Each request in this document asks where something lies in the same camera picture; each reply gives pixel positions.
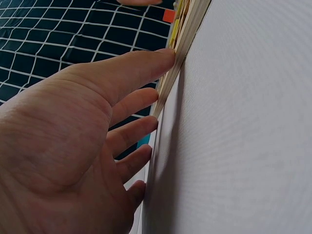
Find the grid pattern fabric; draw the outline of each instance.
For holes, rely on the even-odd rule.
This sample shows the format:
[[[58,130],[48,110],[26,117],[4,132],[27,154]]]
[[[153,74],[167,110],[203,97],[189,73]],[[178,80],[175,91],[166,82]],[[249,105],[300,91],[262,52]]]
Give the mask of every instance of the grid pattern fabric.
[[[170,24],[162,17],[172,3],[128,7],[115,0],[0,0],[0,105],[71,64],[164,48]],[[121,125],[149,112],[146,108]]]

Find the skin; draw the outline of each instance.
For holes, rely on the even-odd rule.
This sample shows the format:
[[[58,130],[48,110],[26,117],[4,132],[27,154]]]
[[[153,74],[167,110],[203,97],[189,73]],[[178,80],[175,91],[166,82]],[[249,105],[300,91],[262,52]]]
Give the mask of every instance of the skin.
[[[145,5],[157,5],[161,4],[162,0],[117,0],[123,5],[132,5],[132,6],[145,6]]]
[[[145,184],[123,184],[150,159],[157,128],[145,117],[109,127],[157,100],[155,81],[174,64],[170,49],[136,51],[70,66],[0,107],[0,233],[128,233]]]

